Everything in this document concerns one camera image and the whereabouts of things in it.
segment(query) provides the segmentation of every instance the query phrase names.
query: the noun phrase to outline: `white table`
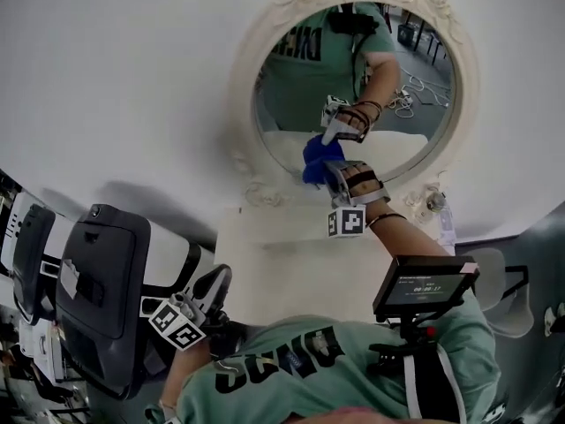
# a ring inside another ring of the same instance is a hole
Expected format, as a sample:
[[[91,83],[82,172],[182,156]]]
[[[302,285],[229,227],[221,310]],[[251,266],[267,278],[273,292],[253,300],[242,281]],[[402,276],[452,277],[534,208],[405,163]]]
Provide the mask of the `white table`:
[[[408,215],[403,204],[391,203]],[[368,231],[327,238],[329,207],[234,208],[222,219],[215,263],[233,270],[230,319],[268,325],[299,314],[374,322],[372,303],[391,262]],[[440,238],[436,220],[422,228]]]
[[[291,173],[301,175],[304,169],[302,151],[314,133],[274,131],[264,132],[267,150]],[[371,165],[377,177],[408,162],[427,145],[424,135],[376,131],[360,143],[342,143],[346,159],[362,160]]]

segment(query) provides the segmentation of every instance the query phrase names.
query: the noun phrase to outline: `wristband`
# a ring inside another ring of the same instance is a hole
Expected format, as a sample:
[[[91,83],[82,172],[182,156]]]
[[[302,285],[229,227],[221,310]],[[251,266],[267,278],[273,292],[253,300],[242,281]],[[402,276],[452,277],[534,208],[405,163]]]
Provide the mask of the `wristband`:
[[[366,165],[359,160],[325,160],[324,164],[328,169],[328,177],[326,178],[326,186],[328,187],[329,194],[332,197],[332,206],[339,208],[341,206],[357,206],[359,204],[369,204],[370,202],[384,199],[385,202],[390,201],[387,189],[377,179],[374,171],[364,171],[354,175],[351,178],[345,179],[343,171],[350,167],[358,167]],[[361,182],[374,179],[379,182],[380,189],[374,192],[362,194],[359,196],[351,196],[350,189],[357,186]]]
[[[367,224],[366,228],[370,228],[372,225],[379,222],[380,220],[384,220],[385,218],[389,218],[391,216],[399,216],[400,218],[403,218],[404,220],[406,220],[405,216],[401,216],[400,214],[398,214],[396,212],[387,212],[386,214],[380,214],[379,216],[374,218],[370,223]]]
[[[378,103],[378,102],[373,102],[373,101],[361,101],[361,102],[357,102],[355,105],[353,105],[353,107],[356,107],[357,105],[372,105],[375,109],[377,109],[377,111],[379,112],[379,114],[377,115],[377,117],[373,120],[373,122],[375,122],[377,119],[380,118],[380,114],[382,113],[382,106]]]

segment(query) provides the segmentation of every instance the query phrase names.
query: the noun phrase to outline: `cable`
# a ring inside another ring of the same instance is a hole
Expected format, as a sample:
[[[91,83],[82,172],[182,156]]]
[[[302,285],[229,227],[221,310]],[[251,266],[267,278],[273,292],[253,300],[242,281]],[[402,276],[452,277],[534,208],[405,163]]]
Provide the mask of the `cable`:
[[[406,71],[402,67],[401,70],[409,76],[408,84],[403,85],[400,91],[396,92],[396,97],[387,105],[388,108],[395,111],[395,114],[398,117],[401,117],[402,119],[414,117],[414,110],[412,109],[413,100],[411,99],[411,95],[408,94],[406,89],[412,89],[414,91],[413,94],[418,98],[420,104],[422,105],[438,105],[443,108],[447,108],[449,106],[449,103],[451,102],[450,99],[446,95],[437,93],[431,87],[445,89],[446,91],[450,91],[450,87],[445,87],[443,85],[433,83],[432,81],[421,79],[411,72]],[[418,93],[421,93],[423,91],[429,91],[430,93],[432,93],[433,98],[435,99],[435,103],[422,102],[422,99],[420,98]]]

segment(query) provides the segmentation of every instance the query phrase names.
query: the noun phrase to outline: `chair backrest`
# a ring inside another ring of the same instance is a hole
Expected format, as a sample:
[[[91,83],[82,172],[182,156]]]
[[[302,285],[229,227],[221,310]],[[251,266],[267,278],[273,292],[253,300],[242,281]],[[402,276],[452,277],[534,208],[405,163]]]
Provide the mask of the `chair backrest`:
[[[475,283],[475,296],[482,311],[498,305],[506,290],[504,254],[494,248],[479,248],[466,253],[478,264],[480,276]]]
[[[40,318],[55,319],[55,280],[41,274],[41,260],[55,218],[52,210],[33,204],[19,229],[14,250],[14,301],[30,325]]]
[[[494,333],[505,337],[522,337],[531,330],[534,323],[533,313],[530,309],[530,285],[521,287],[512,299],[512,305],[507,313],[489,319],[488,324]]]

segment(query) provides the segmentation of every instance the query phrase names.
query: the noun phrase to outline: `chair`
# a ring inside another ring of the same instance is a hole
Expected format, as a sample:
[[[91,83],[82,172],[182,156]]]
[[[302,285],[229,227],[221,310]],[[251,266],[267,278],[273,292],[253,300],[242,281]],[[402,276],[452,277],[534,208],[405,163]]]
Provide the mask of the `chair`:
[[[427,47],[427,55],[430,55],[430,50],[432,49],[432,45],[434,41],[436,42],[436,44],[435,44],[435,52],[433,53],[432,65],[435,64],[435,58],[438,56],[438,49],[440,48],[440,46],[443,45],[440,36],[435,32],[435,30],[430,32],[430,45]]]
[[[475,284],[475,295],[482,311],[511,299],[508,312],[496,317],[487,316],[494,333],[504,337],[522,337],[533,327],[530,310],[530,283],[526,266],[505,267],[504,255],[494,248],[480,248],[467,253],[478,263],[480,277]],[[521,273],[522,280],[507,289],[506,274]]]
[[[57,321],[63,357],[87,382],[112,398],[133,398],[166,375],[175,354],[148,317],[191,287],[203,313],[217,306],[208,292],[218,269],[202,276],[208,266],[199,246],[101,204],[72,226],[52,276],[42,266],[55,220],[35,204],[23,220],[13,256],[18,310],[30,325]]]

